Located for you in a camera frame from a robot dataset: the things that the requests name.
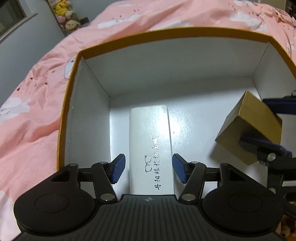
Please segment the orange cardboard storage box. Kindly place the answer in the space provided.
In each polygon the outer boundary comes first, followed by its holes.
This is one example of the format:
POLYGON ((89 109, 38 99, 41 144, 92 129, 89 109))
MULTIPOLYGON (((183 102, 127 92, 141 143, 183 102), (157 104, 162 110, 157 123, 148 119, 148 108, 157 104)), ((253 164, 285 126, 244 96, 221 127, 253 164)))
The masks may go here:
POLYGON ((263 185, 265 166, 245 165, 215 138, 244 92, 264 99, 295 90, 295 63, 274 37, 227 28, 158 30, 92 45, 66 63, 64 75, 58 169, 128 155, 130 110, 165 105, 173 152, 210 167, 228 162, 263 185))

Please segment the small brown cardboard box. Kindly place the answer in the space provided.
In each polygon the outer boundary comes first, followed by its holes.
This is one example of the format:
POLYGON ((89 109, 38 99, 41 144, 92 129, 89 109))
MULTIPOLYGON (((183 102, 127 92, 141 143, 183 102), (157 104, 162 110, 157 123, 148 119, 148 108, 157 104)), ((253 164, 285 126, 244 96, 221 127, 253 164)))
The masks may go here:
POLYGON ((254 137, 280 144, 282 119, 268 106, 246 91, 227 115, 215 141, 246 165, 257 162, 256 148, 240 142, 254 137))

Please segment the window with dark frame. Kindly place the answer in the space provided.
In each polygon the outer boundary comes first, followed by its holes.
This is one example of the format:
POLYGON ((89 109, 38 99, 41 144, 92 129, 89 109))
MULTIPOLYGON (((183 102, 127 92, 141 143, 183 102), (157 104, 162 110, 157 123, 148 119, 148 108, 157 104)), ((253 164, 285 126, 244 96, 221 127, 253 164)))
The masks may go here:
POLYGON ((37 16, 26 3, 17 0, 1 1, 1 43, 21 25, 37 16))

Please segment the white glasses case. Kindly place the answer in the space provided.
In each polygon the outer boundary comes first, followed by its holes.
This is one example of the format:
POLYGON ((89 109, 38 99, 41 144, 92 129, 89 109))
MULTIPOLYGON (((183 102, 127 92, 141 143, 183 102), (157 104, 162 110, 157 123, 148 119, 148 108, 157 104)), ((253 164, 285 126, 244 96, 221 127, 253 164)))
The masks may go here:
POLYGON ((129 112, 129 179, 135 195, 174 194, 171 133, 166 105, 129 112))

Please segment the pink cloud-print duvet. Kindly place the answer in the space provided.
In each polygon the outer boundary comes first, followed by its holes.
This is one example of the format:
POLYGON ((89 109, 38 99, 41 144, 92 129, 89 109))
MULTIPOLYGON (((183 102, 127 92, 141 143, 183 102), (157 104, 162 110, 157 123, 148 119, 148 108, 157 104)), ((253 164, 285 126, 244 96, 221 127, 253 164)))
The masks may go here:
POLYGON ((146 31, 226 27, 272 36, 295 59, 295 18, 251 1, 117 1, 45 54, 1 106, 1 240, 20 234, 16 199, 57 169, 64 96, 79 51, 146 31))

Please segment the hanging stack of plush toys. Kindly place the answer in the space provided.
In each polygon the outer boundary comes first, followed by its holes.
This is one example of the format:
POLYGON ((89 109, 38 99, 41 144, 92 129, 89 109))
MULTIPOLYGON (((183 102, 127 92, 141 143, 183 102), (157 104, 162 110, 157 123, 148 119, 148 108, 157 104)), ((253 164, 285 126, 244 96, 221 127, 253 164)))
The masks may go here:
POLYGON ((48 0, 47 1, 61 30, 67 36, 82 24, 79 20, 71 1, 67 0, 48 0))

